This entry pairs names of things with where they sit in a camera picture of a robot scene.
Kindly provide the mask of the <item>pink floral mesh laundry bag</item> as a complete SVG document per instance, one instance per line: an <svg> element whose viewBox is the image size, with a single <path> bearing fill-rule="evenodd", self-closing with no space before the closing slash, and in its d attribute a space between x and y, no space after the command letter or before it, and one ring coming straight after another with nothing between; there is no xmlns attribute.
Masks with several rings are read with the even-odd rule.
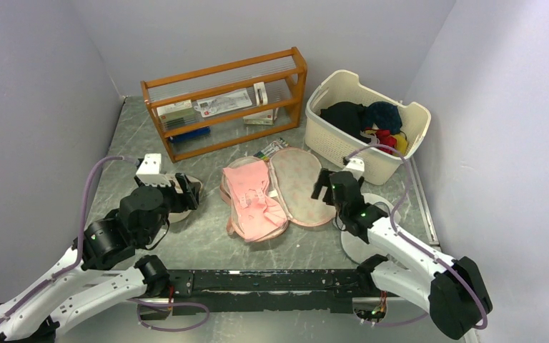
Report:
<svg viewBox="0 0 549 343"><path fill-rule="evenodd" d="M270 173L270 194L277 196L276 200L287 213L287 227L293 223L313 228L333 220L335 209L311 198L313 184L322 168L317 157L305 150L286 148L276 152L266 163Z"/></svg>

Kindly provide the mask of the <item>pink bra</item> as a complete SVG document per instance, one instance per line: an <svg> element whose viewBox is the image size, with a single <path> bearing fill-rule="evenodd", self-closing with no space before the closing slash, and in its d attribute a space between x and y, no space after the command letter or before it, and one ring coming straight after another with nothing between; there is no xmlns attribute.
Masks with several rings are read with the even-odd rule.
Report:
<svg viewBox="0 0 549 343"><path fill-rule="evenodd" d="M246 242L263 242L279 236L288 223L287 213L271 195L267 163L253 156L223 168L222 199L231 207L226 230Z"/></svg>

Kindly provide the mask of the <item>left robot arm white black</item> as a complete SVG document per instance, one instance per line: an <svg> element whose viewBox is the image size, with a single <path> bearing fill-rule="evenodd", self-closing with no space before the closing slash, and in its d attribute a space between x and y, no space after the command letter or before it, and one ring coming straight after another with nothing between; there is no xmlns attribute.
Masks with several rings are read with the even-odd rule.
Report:
<svg viewBox="0 0 549 343"><path fill-rule="evenodd" d="M195 210L202 183L177 173L136 177L138 187L104 218L92 222L41 279L0 304L0 342L54 342L104 310L137 297L160 297L169 288L161 259L145 255L93 287L138 249L158 244L170 214Z"/></svg>

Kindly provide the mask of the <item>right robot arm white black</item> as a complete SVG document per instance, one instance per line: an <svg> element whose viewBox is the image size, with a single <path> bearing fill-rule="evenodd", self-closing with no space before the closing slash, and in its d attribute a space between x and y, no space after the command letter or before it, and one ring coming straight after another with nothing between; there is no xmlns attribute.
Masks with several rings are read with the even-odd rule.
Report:
<svg viewBox="0 0 549 343"><path fill-rule="evenodd" d="M460 339L484 329L493 310L475 261L440 252L402 229L393 212L368 202L358 171L322 169L311 197L333 206L342 229L342 247L356 259L358 289L397 295L421 308L447 337Z"/></svg>

